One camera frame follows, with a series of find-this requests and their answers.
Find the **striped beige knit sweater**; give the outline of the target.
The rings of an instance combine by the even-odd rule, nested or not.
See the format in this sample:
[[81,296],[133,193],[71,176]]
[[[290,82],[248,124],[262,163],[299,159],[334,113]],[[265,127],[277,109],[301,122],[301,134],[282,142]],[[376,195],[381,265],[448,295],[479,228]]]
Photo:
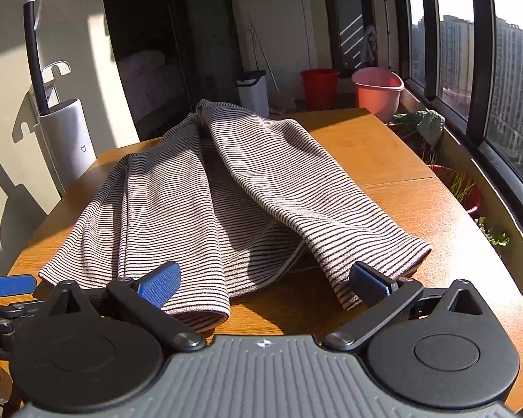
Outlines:
[[228,319],[232,298],[276,282],[304,250],[350,309],[353,263],[396,278],[431,247],[295,120],[203,100],[154,147],[119,160],[39,276],[102,288],[175,261],[181,282],[162,309],[201,331]]

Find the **red pot with grass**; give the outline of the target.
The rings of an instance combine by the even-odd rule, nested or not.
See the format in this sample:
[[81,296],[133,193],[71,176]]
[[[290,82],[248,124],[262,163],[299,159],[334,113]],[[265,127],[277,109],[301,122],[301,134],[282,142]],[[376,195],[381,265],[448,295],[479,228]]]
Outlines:
[[433,164],[429,168],[449,189],[459,204],[471,218],[477,218],[483,203],[483,194],[468,175],[453,168]]

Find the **white cylindrical vacuum appliance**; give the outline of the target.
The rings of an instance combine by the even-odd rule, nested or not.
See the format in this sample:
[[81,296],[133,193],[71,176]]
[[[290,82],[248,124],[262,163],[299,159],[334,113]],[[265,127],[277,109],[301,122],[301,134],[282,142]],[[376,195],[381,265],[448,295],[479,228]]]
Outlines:
[[53,180],[63,196],[96,161],[82,102],[75,98],[40,113],[37,123],[53,165]]

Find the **green leafy potted plant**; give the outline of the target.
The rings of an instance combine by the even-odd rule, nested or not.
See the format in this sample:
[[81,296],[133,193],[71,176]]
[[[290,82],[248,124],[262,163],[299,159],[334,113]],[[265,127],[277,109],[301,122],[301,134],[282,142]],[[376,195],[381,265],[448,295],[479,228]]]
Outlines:
[[430,147],[437,145],[445,127],[444,116],[432,109],[397,113],[393,115],[393,122],[403,123],[408,129],[415,130]]

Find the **pink plastic basin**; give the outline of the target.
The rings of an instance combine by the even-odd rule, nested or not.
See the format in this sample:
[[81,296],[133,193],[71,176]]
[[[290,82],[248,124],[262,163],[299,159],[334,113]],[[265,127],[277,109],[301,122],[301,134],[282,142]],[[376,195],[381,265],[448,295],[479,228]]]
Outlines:
[[404,82],[396,73],[379,67],[366,67],[356,71],[351,82],[359,108],[367,109],[381,122],[393,120],[404,90]]

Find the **red plastic bucket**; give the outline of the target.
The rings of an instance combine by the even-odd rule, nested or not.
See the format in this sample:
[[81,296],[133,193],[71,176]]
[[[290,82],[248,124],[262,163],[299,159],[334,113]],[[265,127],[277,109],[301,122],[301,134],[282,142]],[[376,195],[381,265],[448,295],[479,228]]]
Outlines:
[[336,69],[310,69],[300,73],[305,105],[309,110],[327,110],[334,106],[340,71]]

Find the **white trash bin black lid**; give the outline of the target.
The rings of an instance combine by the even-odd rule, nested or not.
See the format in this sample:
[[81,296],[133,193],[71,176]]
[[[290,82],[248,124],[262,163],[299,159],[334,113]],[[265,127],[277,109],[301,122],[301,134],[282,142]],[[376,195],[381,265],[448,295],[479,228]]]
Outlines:
[[269,102],[264,71],[242,73],[236,80],[241,106],[257,115],[269,116]]

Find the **dark framed door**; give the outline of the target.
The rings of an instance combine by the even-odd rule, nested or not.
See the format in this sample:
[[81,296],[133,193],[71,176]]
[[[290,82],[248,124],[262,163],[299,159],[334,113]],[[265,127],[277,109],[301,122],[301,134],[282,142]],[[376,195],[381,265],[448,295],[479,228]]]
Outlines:
[[378,65],[373,0],[325,0],[332,68],[341,78]]

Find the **white wall socket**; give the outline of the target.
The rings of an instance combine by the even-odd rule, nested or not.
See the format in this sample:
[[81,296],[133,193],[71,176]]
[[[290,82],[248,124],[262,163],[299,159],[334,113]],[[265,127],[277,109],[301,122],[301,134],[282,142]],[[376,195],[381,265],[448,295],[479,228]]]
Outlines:
[[45,96],[49,108],[52,108],[59,103],[57,90],[53,84],[45,88]]

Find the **broom stick against wall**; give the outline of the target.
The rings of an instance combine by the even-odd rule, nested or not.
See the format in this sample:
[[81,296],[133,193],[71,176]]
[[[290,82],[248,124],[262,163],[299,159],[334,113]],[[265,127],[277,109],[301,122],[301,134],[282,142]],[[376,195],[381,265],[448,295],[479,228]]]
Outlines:
[[248,17],[248,21],[249,21],[249,29],[250,29],[250,33],[251,33],[251,37],[252,37],[252,42],[253,42],[253,53],[254,53],[255,62],[258,62],[257,52],[260,52],[261,57],[263,58],[266,70],[269,73],[269,76],[271,77],[271,81],[273,83],[275,91],[277,93],[280,93],[280,86],[279,86],[278,82],[276,81],[276,76],[274,74],[273,68],[269,61],[269,58],[267,57],[267,54],[265,53],[265,50],[263,48],[263,43],[261,42],[258,32],[256,31],[252,18]]

